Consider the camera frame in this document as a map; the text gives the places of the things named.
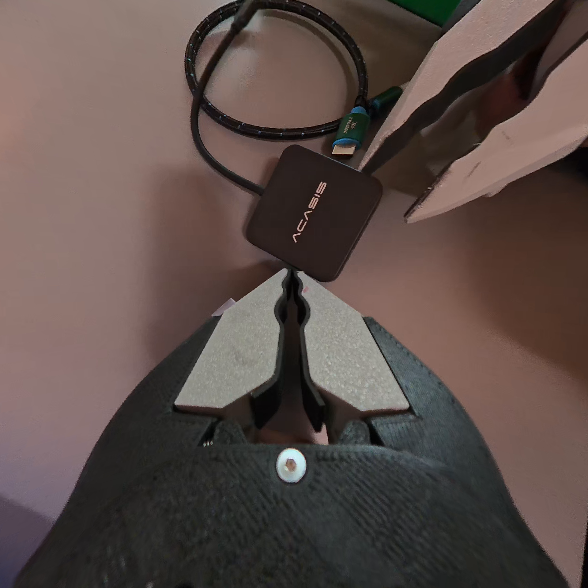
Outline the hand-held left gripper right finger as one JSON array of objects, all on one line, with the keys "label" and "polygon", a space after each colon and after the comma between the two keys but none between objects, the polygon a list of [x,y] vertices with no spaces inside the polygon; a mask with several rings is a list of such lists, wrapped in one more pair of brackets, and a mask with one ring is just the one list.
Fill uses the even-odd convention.
[{"label": "hand-held left gripper right finger", "polygon": [[304,272],[292,274],[298,308],[300,384],[314,428],[405,413],[400,384],[364,317]]}]

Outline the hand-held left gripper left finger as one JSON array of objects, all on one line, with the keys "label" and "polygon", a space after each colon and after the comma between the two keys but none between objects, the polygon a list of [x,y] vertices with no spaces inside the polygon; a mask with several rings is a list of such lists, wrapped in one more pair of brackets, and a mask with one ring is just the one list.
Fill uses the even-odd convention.
[{"label": "hand-held left gripper left finger", "polygon": [[280,403],[290,270],[282,269],[220,317],[174,406],[261,429]]}]

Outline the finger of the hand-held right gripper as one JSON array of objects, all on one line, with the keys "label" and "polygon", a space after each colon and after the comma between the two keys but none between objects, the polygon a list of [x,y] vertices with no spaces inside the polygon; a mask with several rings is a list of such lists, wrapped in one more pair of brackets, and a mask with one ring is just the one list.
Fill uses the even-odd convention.
[{"label": "finger of the hand-held right gripper", "polygon": [[553,64],[530,103],[454,160],[405,213],[434,217],[495,195],[525,175],[566,157],[587,139],[587,34]]},{"label": "finger of the hand-held right gripper", "polygon": [[555,27],[565,1],[479,1],[431,47],[359,164],[375,173],[452,103],[487,84]]}]

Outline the black usb hub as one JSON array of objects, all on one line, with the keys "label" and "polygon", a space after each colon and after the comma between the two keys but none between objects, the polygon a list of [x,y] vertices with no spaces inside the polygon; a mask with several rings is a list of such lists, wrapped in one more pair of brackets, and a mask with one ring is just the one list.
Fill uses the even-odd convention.
[{"label": "black usb hub", "polygon": [[[323,26],[346,48],[356,67],[358,91],[354,110],[342,119],[305,128],[268,128],[238,121],[218,110],[205,96],[206,86],[233,40],[257,11],[298,14]],[[233,1],[203,20],[185,51],[185,75],[192,94],[190,130],[202,159],[232,184],[258,196],[245,234],[254,246],[320,282],[337,278],[378,209],[382,184],[334,158],[300,145],[281,154],[266,186],[223,166],[204,145],[199,116],[236,134],[270,141],[294,141],[331,134],[341,122],[370,122],[366,109],[367,74],[361,51],[328,15],[300,1]]]}]

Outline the green plastic bin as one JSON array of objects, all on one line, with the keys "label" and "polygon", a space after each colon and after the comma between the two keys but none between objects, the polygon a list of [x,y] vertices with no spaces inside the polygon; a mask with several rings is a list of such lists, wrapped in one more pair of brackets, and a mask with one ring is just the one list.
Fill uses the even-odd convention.
[{"label": "green plastic bin", "polygon": [[460,1],[389,1],[436,26],[443,26]]}]

